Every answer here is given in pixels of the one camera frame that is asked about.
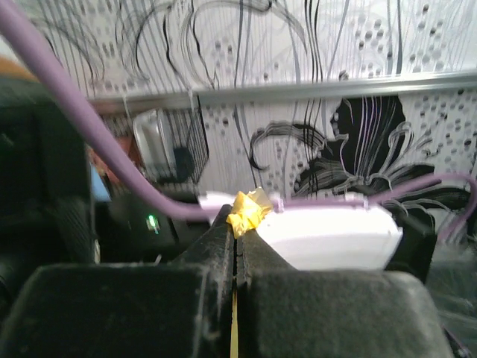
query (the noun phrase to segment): led light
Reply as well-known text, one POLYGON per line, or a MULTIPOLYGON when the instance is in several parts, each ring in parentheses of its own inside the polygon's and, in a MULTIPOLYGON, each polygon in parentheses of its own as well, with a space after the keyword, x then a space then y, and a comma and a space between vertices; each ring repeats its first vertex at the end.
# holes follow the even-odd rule
POLYGON ((154 231, 156 234, 159 233, 159 222, 157 221, 156 216, 149 215, 146 219, 146 224, 150 231, 154 231))

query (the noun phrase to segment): black foam block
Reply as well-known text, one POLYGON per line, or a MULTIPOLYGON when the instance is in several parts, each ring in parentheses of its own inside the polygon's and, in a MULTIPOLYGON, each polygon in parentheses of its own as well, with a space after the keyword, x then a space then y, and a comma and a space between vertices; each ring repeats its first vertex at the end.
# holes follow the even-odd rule
POLYGON ((212 357, 209 270, 49 266, 26 283, 0 357, 212 357))
POLYGON ((409 274, 255 271, 245 300, 241 357, 452 357, 428 292, 409 274))

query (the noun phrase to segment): green light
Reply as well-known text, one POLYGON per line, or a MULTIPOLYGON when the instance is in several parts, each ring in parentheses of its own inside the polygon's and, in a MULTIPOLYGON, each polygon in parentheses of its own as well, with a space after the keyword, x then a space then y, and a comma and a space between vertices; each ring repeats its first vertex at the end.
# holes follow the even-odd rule
POLYGON ((156 216, 154 216, 154 215, 149 215, 149 216, 148 216, 148 221, 149 221, 149 225, 150 225, 151 227, 156 227, 156 226, 157 226, 156 216))

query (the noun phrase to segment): wallpaper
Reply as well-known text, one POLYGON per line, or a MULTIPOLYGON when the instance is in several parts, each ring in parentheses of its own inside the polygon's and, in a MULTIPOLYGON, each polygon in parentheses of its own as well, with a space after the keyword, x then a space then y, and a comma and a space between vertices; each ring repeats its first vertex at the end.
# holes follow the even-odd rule
MULTIPOLYGON (((17 0, 90 98, 477 69, 473 0, 17 0)), ((477 92, 166 111, 183 169, 164 186, 286 196, 382 192, 472 172, 477 92)), ((104 119, 117 137, 132 119, 104 119)), ((446 225, 469 197, 442 183, 388 205, 446 225)))

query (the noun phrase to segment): yellow tape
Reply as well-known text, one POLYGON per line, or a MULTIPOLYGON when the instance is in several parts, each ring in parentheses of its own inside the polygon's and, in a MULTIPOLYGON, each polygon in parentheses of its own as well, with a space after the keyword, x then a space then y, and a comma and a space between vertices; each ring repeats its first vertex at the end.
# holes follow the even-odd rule
POLYGON ((257 229, 264 217, 273 211, 274 205, 262 188, 244 194, 238 192, 227 222, 232 225, 237 239, 249 230, 257 229))

